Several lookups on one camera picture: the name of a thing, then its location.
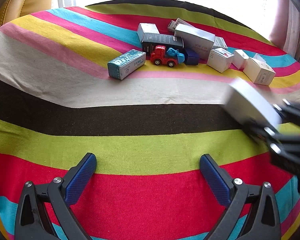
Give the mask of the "cream white box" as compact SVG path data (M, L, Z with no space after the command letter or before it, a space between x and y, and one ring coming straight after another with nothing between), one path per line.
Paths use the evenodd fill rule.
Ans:
M252 83L265 86L269 86L276 75L267 63L251 57L247 60L243 72Z

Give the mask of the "small white cube box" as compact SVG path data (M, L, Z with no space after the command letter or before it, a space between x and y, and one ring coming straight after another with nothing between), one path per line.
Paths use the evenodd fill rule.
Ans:
M249 59L249 56L241 49L234 50L233 55L234 57L232 60L232 64L237 69L244 69Z

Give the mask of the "white box red label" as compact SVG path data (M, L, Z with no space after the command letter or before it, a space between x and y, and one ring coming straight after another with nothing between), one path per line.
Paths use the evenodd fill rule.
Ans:
M230 67L233 58L234 54L223 48L212 49L207 60L207 65L223 73Z

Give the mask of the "white printed box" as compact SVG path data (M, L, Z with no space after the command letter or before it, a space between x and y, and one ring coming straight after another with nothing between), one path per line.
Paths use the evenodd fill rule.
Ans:
M228 49L228 46L226 45L224 38L218 36L215 37L215 41L212 49L217 49L217 48L223 48L225 50Z

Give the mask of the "large grey-white box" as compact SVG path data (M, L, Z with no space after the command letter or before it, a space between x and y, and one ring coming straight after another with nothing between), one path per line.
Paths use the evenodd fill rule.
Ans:
M208 59L215 42L215 34L188 25L178 24L174 30L174 35L181 37L185 47L195 51L201 59Z

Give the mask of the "red blue toy truck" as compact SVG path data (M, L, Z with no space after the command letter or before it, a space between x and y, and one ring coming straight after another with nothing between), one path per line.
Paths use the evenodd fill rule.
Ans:
M173 68L174 66L183 63L185 61L185 56L176 49L158 45L151 53L150 61L156 66L163 64Z

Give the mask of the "gold white dental box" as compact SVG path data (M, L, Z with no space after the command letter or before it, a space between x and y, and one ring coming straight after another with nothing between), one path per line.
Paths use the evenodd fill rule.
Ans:
M186 21L180 19L180 18L177 18L175 21L174 20L171 20L171 22L169 23L168 25L168 30L171 31L171 32L174 32L176 27L179 25L179 24L183 24L183 25L187 25L187 26L192 26L191 24L187 23Z

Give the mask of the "black rectangular box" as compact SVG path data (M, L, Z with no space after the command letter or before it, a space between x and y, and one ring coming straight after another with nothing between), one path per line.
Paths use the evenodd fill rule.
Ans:
M184 42L181 37L166 34L144 33L141 40L142 51L150 55L155 50L156 46L165 46L181 51L184 47Z

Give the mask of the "teal rectangular box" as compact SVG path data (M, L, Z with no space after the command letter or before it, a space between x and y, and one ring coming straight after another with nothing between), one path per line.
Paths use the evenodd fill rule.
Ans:
M132 49L107 63L108 74L123 80L146 63L146 53Z

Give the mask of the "white square box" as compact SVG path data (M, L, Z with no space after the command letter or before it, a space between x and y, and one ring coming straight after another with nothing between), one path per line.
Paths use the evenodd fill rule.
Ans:
M142 42L145 33L160 34L157 26L154 23L139 23L137 35L140 42Z

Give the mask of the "small white box far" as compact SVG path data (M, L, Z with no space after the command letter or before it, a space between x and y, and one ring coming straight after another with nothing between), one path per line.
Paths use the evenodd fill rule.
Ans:
M254 59L266 63L266 60L258 53L253 56Z

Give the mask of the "pink curtain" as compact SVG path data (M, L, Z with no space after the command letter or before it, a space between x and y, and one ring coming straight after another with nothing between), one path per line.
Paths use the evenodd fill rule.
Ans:
M300 63L300 12L290 0L277 0L269 40Z

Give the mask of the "dark blue small object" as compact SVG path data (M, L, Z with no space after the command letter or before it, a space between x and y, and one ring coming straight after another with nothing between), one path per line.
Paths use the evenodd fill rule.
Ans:
M192 50L191 48L184 48L183 54L185 56L184 63L186 65L192 65L192 66L198 65L199 55L194 50Z

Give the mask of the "striped colourful tablecloth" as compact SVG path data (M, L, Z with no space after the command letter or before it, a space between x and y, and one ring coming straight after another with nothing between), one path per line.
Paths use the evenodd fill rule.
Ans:
M212 9L117 0L16 18L0 27L0 225L9 239L24 184L63 176L88 152L97 170L72 210L93 239L204 238L223 212L199 171L205 153L246 183L270 182L282 239L300 239L297 179L221 107L242 71L146 61L124 80L109 77L110 60L141 48L141 22L166 34L176 18L229 50L260 54L276 73L257 87L267 100L300 101L300 63Z

